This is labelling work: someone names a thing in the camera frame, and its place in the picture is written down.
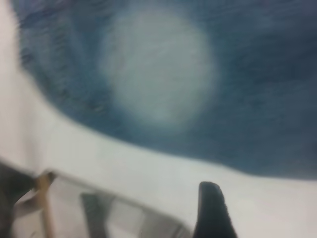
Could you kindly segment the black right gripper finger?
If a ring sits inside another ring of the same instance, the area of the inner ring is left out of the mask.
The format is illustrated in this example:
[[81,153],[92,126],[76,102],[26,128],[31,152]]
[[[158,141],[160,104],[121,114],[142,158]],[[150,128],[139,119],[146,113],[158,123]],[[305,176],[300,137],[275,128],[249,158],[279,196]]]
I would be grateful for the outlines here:
[[194,238],[237,238],[220,187],[208,181],[199,184],[198,218]]

